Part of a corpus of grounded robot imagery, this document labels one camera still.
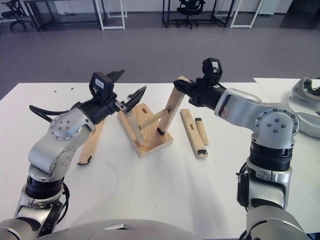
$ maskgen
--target white table frame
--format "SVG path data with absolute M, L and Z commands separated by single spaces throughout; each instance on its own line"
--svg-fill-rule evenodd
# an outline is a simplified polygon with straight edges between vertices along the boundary
M 262 7 L 262 4 L 264 3 L 265 0 L 260 0 L 259 4 L 258 4 L 258 7 L 256 8 L 255 10 L 255 14 L 253 16 L 253 19 L 250 23 L 250 25 L 235 25 L 235 21 L 236 21 L 236 18 L 237 18 L 237 15 L 238 15 L 238 12 L 239 12 L 239 9 L 240 9 L 240 6 L 241 6 L 241 3 L 242 3 L 242 0 L 239 0 L 239 3 L 238 3 L 238 6 L 236 7 L 236 10 L 235 10 L 235 14 L 232 18 L 232 22 L 231 22 L 231 25 L 230 25 L 230 28 L 249 28 L 251 29 L 256 21 L 256 18 L 260 12 L 260 9 Z
M 102 18 L 102 13 L 100 11 L 99 2 L 98 2 L 98 0 L 95 0 L 95 2 L 96 2 L 97 11 L 99 13 L 98 16 L 99 16 L 99 21 L 100 21 L 100 25 L 101 25 L 101 30 L 108 30 L 108 29 L 123 29 L 123 30 L 125 30 L 126 29 L 125 18 L 128 18 L 126 0 L 119 0 L 120 11 L 121 11 L 120 15 L 111 15 L 110 11 L 108 10 L 107 3 L 105 4 L 106 5 L 106 13 L 107 13 L 108 18 L 121 18 L 122 25 L 119 25 L 119 26 L 104 26 L 104 21 Z

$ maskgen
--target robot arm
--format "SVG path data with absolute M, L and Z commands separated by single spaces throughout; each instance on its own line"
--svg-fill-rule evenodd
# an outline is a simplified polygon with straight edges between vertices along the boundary
M 212 109 L 229 123 L 253 131 L 250 156 L 238 175 L 237 200 L 248 212 L 242 239 L 308 239 L 285 211 L 293 137 L 300 127 L 296 113 L 282 104 L 263 103 L 252 94 L 223 87 L 219 84 L 223 71 L 218 59 L 204 60 L 202 71 L 203 78 L 196 82 L 179 79 L 175 87 L 190 97 L 192 105 Z
M 123 72 L 108 75 L 95 72 L 89 84 L 93 98 L 76 103 L 53 119 L 45 136 L 32 147 L 27 183 L 22 188 L 14 219 L 0 223 L 0 239 L 31 240 L 54 230 L 66 207 L 60 197 L 63 191 L 68 194 L 63 181 L 75 152 L 96 124 L 115 112 L 130 111 L 145 92 L 143 87 L 129 95 L 127 103 L 117 101 L 114 82 Z

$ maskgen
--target white device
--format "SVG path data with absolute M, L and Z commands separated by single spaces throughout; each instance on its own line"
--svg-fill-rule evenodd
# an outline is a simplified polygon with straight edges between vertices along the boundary
M 299 116 L 300 131 L 320 139 L 320 86 L 313 88 L 312 80 L 303 77 L 293 86 L 287 105 Z

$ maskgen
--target wooden block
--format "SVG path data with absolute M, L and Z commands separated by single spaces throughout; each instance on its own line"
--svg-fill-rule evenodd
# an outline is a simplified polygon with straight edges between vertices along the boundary
M 137 122 L 136 116 L 134 115 L 133 111 L 131 110 L 128 113 L 125 113 L 124 116 L 126 117 L 126 120 L 127 120 L 128 124 L 130 125 L 130 128 L 131 128 L 132 132 L 134 133 L 135 138 L 138 141 L 138 143 L 140 145 L 144 145 L 145 140 L 141 134 L 140 126 Z
M 198 132 L 200 134 L 200 137 L 201 137 L 204 145 L 206 145 L 206 146 L 209 145 L 205 126 L 204 126 L 204 123 L 202 122 L 202 119 L 200 117 L 195 118 L 195 125 L 196 125 L 196 128 L 198 129 Z
M 144 121 L 146 121 L 154 115 L 147 107 L 147 105 L 144 103 L 135 106 L 131 111 L 133 112 L 138 124 L 143 123 Z M 152 153 L 153 151 L 158 150 L 173 142 L 173 138 L 170 136 L 168 132 L 166 132 L 164 135 L 160 135 L 158 133 L 157 127 L 159 121 L 154 121 L 153 123 L 141 130 L 145 143 L 144 145 L 140 145 L 124 113 L 121 111 L 118 112 L 118 118 L 140 156 Z
M 180 77 L 178 77 L 178 79 L 190 82 L 190 80 L 184 76 L 180 76 Z M 173 87 L 173 90 L 171 92 L 169 100 L 165 106 L 165 109 L 170 109 L 170 112 L 161 118 L 159 126 L 158 126 L 158 128 L 161 132 L 164 133 L 168 130 L 182 100 L 184 99 L 184 96 L 185 96 L 184 93 L 178 91 L 175 87 Z
M 205 145 L 202 142 L 196 123 L 192 118 L 189 109 L 181 109 L 180 115 L 194 154 L 198 158 L 208 157 L 207 150 L 205 149 Z
M 104 122 L 105 120 L 101 121 L 98 125 L 95 126 L 95 131 L 90 134 L 88 140 L 85 142 L 80 154 L 80 159 L 77 163 L 78 165 L 86 165 L 90 163 L 91 158 L 95 153 L 95 149 L 96 149 L 102 128 L 104 126 Z

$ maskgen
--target black cable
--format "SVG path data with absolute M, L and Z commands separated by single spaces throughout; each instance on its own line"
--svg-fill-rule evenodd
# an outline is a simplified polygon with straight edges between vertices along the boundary
M 69 208 L 70 191 L 64 182 L 62 184 L 63 184 L 63 190 L 64 190 L 64 192 L 62 194 L 65 195 L 65 202 L 63 204 L 64 212 L 63 212 L 62 216 L 60 217 L 60 219 L 58 220 L 57 224 L 60 223 L 62 221 L 62 219 L 64 219 L 64 217 L 67 214 L 68 208 Z
M 31 111 L 34 110 L 34 111 L 37 111 L 38 113 L 42 113 L 44 115 L 51 115 L 51 116 L 58 116 L 58 115 L 65 114 L 66 112 L 68 112 L 68 111 L 49 111 L 49 110 L 45 110 L 45 109 L 42 109 L 42 108 L 39 108 L 36 106 L 32 106 L 32 105 L 30 105 L 29 108 Z
M 240 235 L 239 240 L 245 240 L 246 235 L 247 235 L 247 230 L 244 230 L 244 232 Z
M 48 110 L 38 108 L 38 107 L 32 106 L 32 105 L 29 105 L 29 109 L 31 112 L 33 112 L 34 114 L 43 118 L 44 120 L 48 121 L 49 123 L 52 122 L 52 119 L 50 117 L 48 117 L 47 115 L 57 116 L 57 115 L 65 114 L 66 112 L 68 112 L 68 111 L 48 111 Z
M 236 173 L 236 175 L 239 178 L 240 174 L 244 174 L 247 170 L 247 162 L 244 162 L 244 164 L 242 165 L 242 167 L 240 168 L 239 172 Z
M 48 121 L 49 123 L 52 122 L 52 119 L 50 117 L 48 117 L 47 115 L 40 113 L 34 109 L 30 108 L 30 111 L 33 112 L 34 114 L 38 115 L 40 118 L 43 118 L 44 120 Z
M 221 85 L 220 82 L 217 83 L 220 88 L 227 89 L 225 86 Z

